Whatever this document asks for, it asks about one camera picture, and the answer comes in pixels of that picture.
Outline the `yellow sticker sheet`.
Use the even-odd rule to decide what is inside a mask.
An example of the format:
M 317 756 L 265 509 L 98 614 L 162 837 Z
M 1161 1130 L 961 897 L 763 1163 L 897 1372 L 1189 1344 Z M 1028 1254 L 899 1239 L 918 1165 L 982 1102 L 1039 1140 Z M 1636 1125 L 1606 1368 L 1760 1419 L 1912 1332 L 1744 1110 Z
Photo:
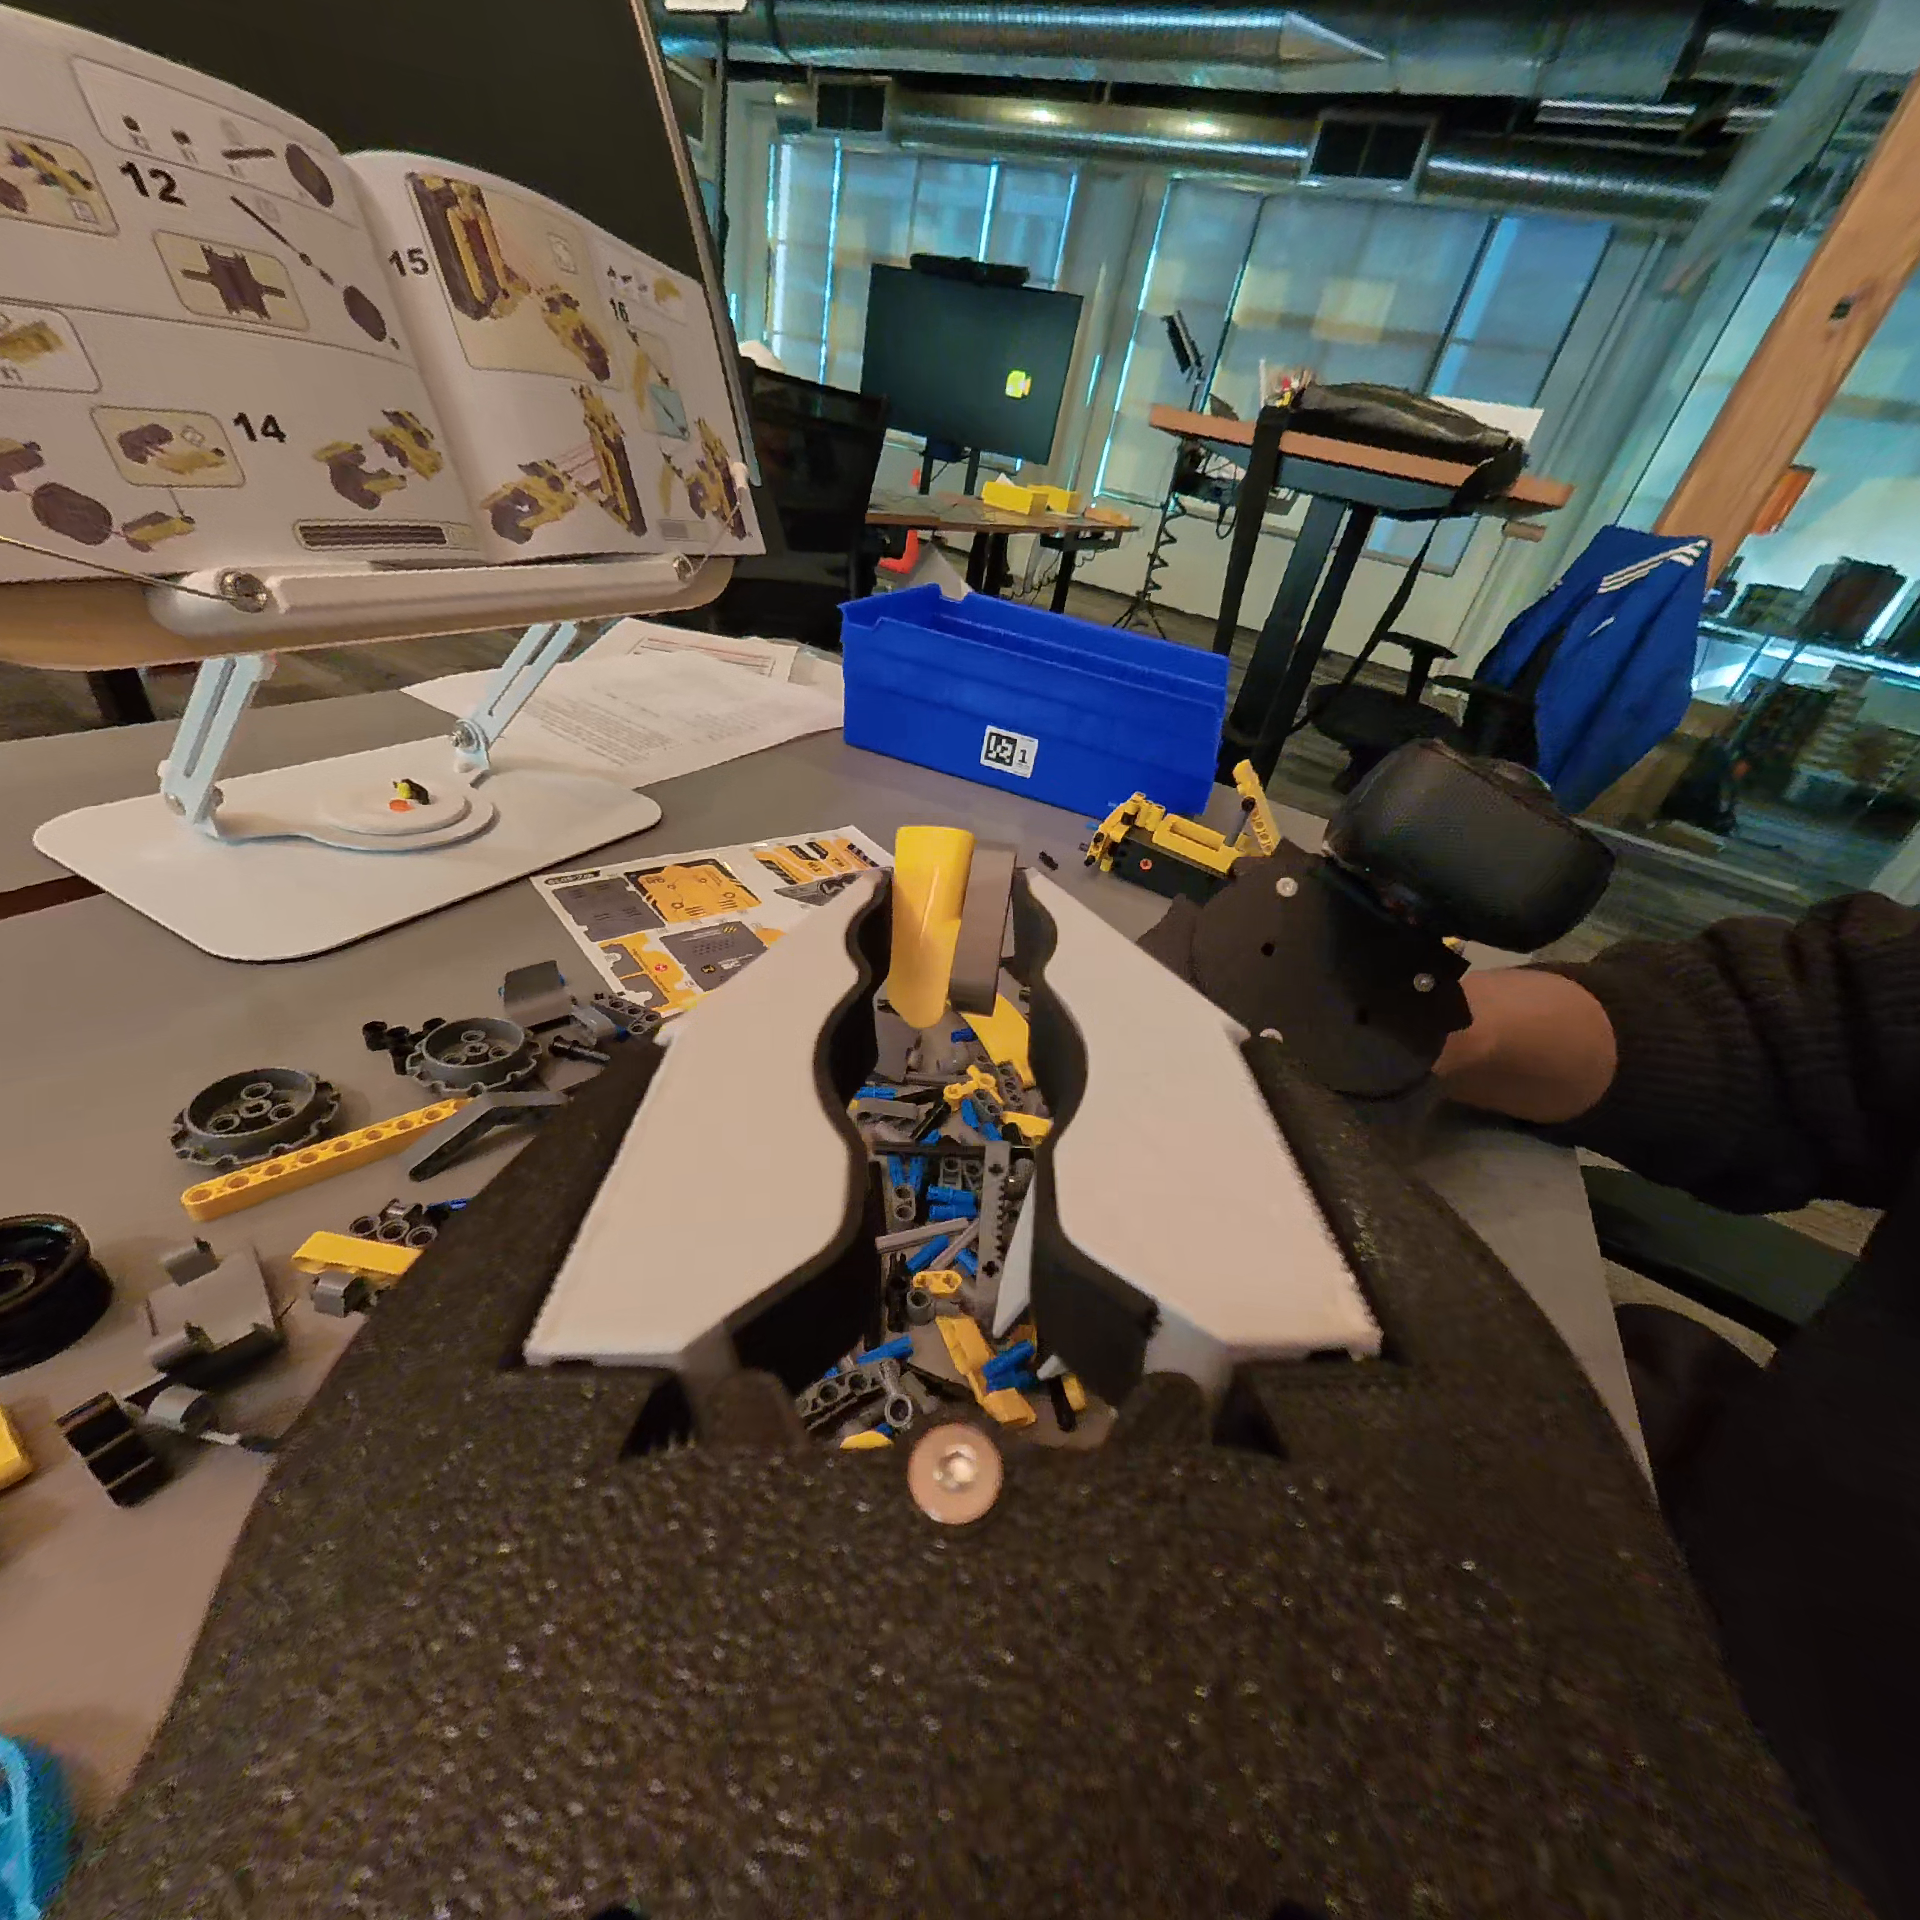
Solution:
M 671 1017 L 697 1006 L 890 847 L 857 829 L 650 853 L 535 878 L 599 988 Z

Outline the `black bag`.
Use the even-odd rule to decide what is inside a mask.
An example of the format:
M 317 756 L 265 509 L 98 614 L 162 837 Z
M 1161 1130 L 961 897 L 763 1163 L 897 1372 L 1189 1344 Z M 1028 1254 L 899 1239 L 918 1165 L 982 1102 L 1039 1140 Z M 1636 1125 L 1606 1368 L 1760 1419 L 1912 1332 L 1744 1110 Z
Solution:
M 1286 430 L 1467 468 L 1454 500 L 1506 495 L 1528 468 L 1528 442 L 1456 403 L 1377 381 L 1309 381 L 1283 410 Z

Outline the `pile of toy building pieces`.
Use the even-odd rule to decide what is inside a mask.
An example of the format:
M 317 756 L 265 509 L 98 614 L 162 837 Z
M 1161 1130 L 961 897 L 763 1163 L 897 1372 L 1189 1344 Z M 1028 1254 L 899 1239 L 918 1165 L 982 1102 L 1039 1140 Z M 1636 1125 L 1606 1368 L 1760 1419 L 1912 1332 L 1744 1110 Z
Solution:
M 488 1092 L 409 1153 L 406 1175 L 435 1179 L 498 1135 L 565 1106 L 544 1069 L 571 1060 L 599 1069 L 608 1051 L 674 1038 L 686 1014 L 661 1017 L 619 996 L 571 1001 L 550 964 L 507 977 L 500 1015 L 540 1038 L 541 1073 L 518 1092 Z M 363 1041 L 402 1071 L 421 1026 L 368 1021 Z M 949 1372 L 972 1383 L 983 1412 L 1019 1427 L 1036 1408 L 1037 1362 L 1028 1338 L 1007 1338 L 991 1356 L 989 1283 L 999 1274 L 1007 1235 L 1033 1172 L 1028 1147 L 1045 1125 L 1022 1093 L 1019 1069 L 998 1054 L 989 1021 L 952 1021 L 965 1075 L 947 1084 L 911 1054 L 906 1069 L 882 1069 L 851 1100 L 851 1116 L 875 1147 L 881 1207 L 881 1329 L 864 1352 L 838 1362 L 828 1379 L 799 1394 L 805 1427 L 846 1451 L 882 1448 L 914 1421 L 930 1421 L 943 1400 L 964 1400 Z M 283 1310 L 257 1254 L 214 1254 L 204 1238 L 167 1258 L 167 1284 L 144 1302 L 155 1311 L 150 1352 L 125 1372 L 124 1392 L 75 1391 L 64 1408 L 34 1401 L 31 1429 L 19 1407 L 4 1408 L 4 1486 L 34 1473 L 29 1441 L 50 1435 L 121 1508 L 150 1501 L 173 1475 L 175 1437 L 240 1453 L 272 1453 L 277 1437 L 237 1430 L 221 1391 L 283 1352 Z

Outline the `person's right hand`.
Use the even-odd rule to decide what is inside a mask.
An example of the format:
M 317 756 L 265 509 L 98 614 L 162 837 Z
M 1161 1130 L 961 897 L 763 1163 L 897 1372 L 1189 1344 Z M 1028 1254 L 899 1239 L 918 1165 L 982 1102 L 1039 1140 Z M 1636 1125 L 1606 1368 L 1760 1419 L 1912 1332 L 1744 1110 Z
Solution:
M 1436 1063 L 1456 1106 L 1558 1125 L 1596 1108 L 1614 1082 L 1619 1043 L 1604 1003 L 1558 973 L 1505 968 L 1463 979 L 1467 1026 Z

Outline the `black swivel chair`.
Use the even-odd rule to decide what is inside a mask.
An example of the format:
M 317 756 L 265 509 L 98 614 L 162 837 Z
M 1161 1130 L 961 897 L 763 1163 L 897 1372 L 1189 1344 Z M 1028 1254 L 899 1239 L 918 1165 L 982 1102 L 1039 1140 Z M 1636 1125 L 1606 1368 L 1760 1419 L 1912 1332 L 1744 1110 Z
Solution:
M 1401 691 L 1356 681 L 1380 642 L 1408 653 L 1408 681 Z M 1332 779 L 1332 792 L 1345 797 L 1381 759 L 1418 741 L 1440 741 L 1467 756 L 1512 762 L 1539 774 L 1537 707 L 1557 646 L 1558 641 L 1547 641 L 1522 667 L 1500 672 L 1485 667 L 1475 679 L 1436 681 L 1436 663 L 1454 661 L 1449 646 L 1392 631 L 1369 641 L 1338 683 L 1323 686 L 1309 697 L 1303 714 L 1307 727 L 1345 752 L 1345 763 Z

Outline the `blue jacket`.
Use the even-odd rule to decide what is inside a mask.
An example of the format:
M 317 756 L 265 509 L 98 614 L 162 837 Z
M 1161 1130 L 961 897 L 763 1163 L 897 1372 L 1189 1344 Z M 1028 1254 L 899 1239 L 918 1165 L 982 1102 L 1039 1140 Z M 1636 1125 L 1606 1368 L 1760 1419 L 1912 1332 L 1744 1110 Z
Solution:
M 1583 814 L 1689 716 L 1709 540 L 1602 527 L 1518 614 L 1477 681 L 1530 697 L 1531 769 Z

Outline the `grey wheel hub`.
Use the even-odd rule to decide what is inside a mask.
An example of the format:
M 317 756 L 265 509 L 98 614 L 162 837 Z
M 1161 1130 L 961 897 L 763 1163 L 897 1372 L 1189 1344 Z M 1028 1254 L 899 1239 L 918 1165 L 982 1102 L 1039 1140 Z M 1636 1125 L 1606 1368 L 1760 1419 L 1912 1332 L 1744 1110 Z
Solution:
M 238 1170 L 323 1138 L 339 1092 L 304 1069 L 247 1069 L 210 1082 L 179 1110 L 171 1147 L 179 1161 Z
M 518 1092 L 541 1073 L 541 1044 L 503 1017 L 450 1019 L 421 1028 L 402 1071 L 445 1098 Z

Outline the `storage shelf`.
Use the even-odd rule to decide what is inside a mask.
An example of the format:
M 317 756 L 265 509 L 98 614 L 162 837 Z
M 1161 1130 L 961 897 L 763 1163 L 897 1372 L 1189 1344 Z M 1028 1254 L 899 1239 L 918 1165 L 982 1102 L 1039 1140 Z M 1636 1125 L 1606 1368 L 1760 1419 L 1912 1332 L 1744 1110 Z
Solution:
M 1796 589 L 1737 589 L 1703 621 L 1730 826 L 1762 807 L 1879 841 L 1915 824 L 1915 616 L 1915 577 L 1840 560 Z

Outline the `yellow perforated beam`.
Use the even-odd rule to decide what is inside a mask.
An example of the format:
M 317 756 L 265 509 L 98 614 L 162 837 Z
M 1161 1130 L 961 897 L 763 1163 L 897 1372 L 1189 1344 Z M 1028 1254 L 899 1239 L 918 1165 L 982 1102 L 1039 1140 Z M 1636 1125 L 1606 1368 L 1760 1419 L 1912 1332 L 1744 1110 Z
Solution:
M 426 1108 L 339 1135 L 320 1144 L 296 1145 L 268 1161 L 238 1170 L 219 1172 L 181 1191 L 179 1208 L 190 1221 L 204 1224 L 245 1213 L 277 1197 L 322 1187 L 347 1172 L 387 1161 L 404 1147 L 418 1145 L 445 1121 L 461 1116 L 473 1106 L 473 1096 L 461 1093 Z

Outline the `low wooden desk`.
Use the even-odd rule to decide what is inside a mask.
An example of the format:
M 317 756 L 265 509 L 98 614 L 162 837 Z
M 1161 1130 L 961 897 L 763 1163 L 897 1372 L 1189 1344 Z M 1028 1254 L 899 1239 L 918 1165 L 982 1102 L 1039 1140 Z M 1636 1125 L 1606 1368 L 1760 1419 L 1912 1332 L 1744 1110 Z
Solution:
M 1090 548 L 1116 548 L 1139 530 L 1129 514 L 1085 504 L 1073 516 L 1022 520 L 989 509 L 978 495 L 920 495 L 881 491 L 869 500 L 866 526 L 878 530 L 903 530 L 930 536 L 971 540 L 965 585 L 972 590 L 1003 596 L 1010 566 L 1008 544 L 1015 536 L 1033 536 L 1058 548 L 1061 564 L 1052 581 L 1048 611 L 1069 608 L 1069 589 L 1075 564 Z

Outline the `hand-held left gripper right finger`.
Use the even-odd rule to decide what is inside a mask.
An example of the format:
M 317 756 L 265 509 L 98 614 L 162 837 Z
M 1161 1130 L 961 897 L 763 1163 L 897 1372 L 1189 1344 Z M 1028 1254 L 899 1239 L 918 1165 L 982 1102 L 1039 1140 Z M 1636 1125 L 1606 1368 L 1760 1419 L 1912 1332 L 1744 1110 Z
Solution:
M 1296 1160 L 1259 1043 L 1055 881 L 1013 887 L 1052 1133 L 1013 1235 L 1013 1315 L 1118 1408 L 1152 1374 L 1218 1403 L 1248 1366 L 1369 1363 L 1384 1334 Z

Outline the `white book stand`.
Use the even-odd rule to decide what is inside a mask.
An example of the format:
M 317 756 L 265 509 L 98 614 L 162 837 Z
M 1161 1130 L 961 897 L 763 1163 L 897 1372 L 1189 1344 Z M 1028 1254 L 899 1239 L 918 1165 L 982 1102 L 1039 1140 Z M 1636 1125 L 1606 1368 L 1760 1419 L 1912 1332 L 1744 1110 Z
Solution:
M 608 778 L 498 769 L 495 749 L 573 645 L 627 614 L 710 604 L 731 557 L 293 564 L 4 586 L 4 661 L 197 663 L 158 791 L 37 829 L 37 851 L 211 957 L 293 961 L 654 829 Z M 322 645 L 523 631 L 451 732 L 251 778 L 222 763 L 278 659 Z

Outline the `open instruction booklet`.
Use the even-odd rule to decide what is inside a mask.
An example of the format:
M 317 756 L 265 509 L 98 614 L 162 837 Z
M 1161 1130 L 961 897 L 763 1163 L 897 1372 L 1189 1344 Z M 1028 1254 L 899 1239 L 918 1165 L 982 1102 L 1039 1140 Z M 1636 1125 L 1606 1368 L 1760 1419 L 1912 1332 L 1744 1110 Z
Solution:
M 693 276 L 4 4 L 4 585 L 761 552 Z

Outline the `yellow and grey toy assembly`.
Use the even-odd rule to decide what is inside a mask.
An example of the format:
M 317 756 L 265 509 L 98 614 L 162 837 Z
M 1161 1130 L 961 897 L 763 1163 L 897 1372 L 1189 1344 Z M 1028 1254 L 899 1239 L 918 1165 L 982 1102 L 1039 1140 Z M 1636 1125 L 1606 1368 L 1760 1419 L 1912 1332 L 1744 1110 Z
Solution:
M 903 826 L 892 875 L 884 1000 L 911 1028 L 1001 1014 L 999 971 L 1018 851 L 971 829 Z

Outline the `light blue object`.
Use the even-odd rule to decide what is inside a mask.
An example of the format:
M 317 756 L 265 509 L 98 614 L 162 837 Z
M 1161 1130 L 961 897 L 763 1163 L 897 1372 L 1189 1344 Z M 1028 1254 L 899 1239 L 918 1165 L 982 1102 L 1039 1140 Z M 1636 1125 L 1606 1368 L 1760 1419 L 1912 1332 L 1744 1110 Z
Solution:
M 75 1815 L 61 1761 L 2 1737 L 2 1919 L 45 1919 L 75 1860 Z

